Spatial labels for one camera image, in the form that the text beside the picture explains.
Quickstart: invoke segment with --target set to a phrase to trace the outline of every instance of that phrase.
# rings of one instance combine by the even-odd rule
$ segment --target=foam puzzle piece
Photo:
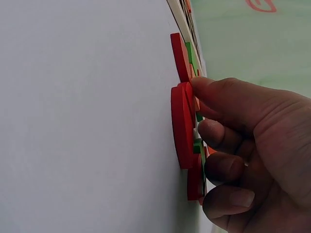
[[[203,196],[202,161],[200,154],[194,154],[193,167],[188,170],[187,197],[188,200],[199,200]]]
[[[171,42],[179,79],[182,83],[190,82],[191,70],[189,67],[188,52],[180,33],[171,34]]]
[[[194,141],[193,144],[193,153],[194,154],[201,154],[201,161],[202,161],[202,167],[204,167],[205,161],[206,161],[206,155],[205,155],[205,150],[204,150],[204,145],[203,145],[203,140],[201,138],[197,138]],[[202,173],[202,180],[206,180],[205,173]]]
[[[198,76],[198,65],[196,63],[196,59],[195,59],[195,52],[193,47],[191,46],[190,42],[187,42],[186,44],[186,48],[187,48],[187,52],[188,52],[188,59],[190,64],[192,64],[193,66],[193,71],[195,73],[195,76]]]
[[[186,0],[186,5],[187,5],[187,9],[189,11],[189,13],[191,13],[191,5],[190,5],[190,0]]]
[[[193,128],[196,127],[196,122],[195,122],[195,106],[194,106],[194,94],[193,94],[193,89],[192,86],[189,82],[187,83],[180,83],[177,86],[182,86],[186,92],[186,97],[187,97],[187,103],[190,108],[190,113],[191,113],[191,119],[192,119],[192,126]]]
[[[216,153],[217,151],[214,150],[212,147],[208,147],[208,152],[209,152],[209,154],[211,155],[211,154],[213,154],[213,153]]]
[[[200,122],[200,121],[203,120],[203,117],[201,116],[200,113],[197,112],[197,113],[196,113],[196,119],[197,119],[198,122]]]
[[[176,153],[181,169],[193,164],[193,126],[186,92],[182,86],[171,90],[172,125]]]

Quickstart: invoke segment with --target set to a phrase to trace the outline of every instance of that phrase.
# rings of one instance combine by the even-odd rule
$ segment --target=green foam piece
[[[205,172],[204,172],[204,164],[206,161],[206,155],[205,155],[205,150],[204,150],[204,145],[203,145],[203,140],[201,138],[197,138],[194,141],[193,144],[193,153],[194,154],[201,154],[201,159],[202,159],[202,171],[203,171],[203,190],[205,190],[205,180],[206,180],[206,176],[205,176]]]
[[[203,120],[203,117],[199,113],[196,113],[196,119],[198,122],[200,122],[201,120]]]
[[[191,46],[190,42],[187,42],[185,45],[186,45],[186,48],[188,51],[189,63],[191,63],[193,65],[194,73],[196,76],[198,76],[198,64],[197,64],[196,59],[195,59],[194,49]]]

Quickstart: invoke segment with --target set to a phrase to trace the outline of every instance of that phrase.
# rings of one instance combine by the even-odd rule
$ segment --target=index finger
[[[276,107],[273,89],[243,82],[234,78],[220,81],[196,77],[191,81],[194,94],[206,106],[233,117],[249,129],[262,121]]]

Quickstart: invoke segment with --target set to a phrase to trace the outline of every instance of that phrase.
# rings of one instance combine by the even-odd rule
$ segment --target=red mark
[[[260,9],[252,1],[253,0],[245,0],[247,5],[249,5],[249,7],[251,7],[255,11],[267,12],[267,13],[274,13],[274,12],[276,12],[276,6],[274,6],[272,0],[264,0],[270,6],[270,10]],[[259,5],[259,6],[261,5],[260,0],[255,0],[255,2],[256,2],[257,5]]]

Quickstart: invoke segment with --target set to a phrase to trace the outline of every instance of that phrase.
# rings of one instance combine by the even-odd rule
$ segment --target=fingernail
[[[230,170],[234,163],[234,158],[232,159],[222,159],[219,163],[219,170],[222,171],[225,175],[230,174]]]
[[[235,206],[250,207],[254,197],[255,193],[253,191],[241,189],[230,195],[230,203]]]

